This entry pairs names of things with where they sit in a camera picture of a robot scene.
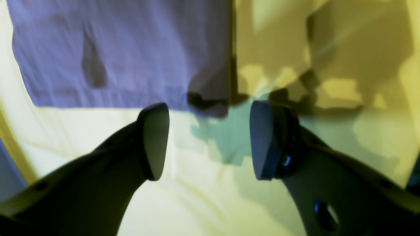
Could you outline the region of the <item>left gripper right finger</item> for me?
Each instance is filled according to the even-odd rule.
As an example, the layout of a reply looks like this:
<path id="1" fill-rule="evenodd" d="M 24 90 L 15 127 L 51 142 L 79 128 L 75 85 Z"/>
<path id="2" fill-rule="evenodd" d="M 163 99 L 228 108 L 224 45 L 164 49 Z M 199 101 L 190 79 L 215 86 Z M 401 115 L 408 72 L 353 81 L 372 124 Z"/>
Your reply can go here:
<path id="1" fill-rule="evenodd" d="M 258 180 L 281 180 L 309 236 L 418 236 L 419 197 L 302 127 L 292 109 L 253 101 Z"/>

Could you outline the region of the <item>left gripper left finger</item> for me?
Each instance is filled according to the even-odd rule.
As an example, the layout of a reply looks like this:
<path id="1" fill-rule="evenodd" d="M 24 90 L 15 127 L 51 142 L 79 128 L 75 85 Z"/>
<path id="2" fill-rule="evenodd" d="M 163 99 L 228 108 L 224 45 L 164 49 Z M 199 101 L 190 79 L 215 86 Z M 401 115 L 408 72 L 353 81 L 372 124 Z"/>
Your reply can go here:
<path id="1" fill-rule="evenodd" d="M 1 203 L 2 236 L 115 236 L 135 191 L 160 179 L 169 109 L 158 103 L 92 152 Z"/>

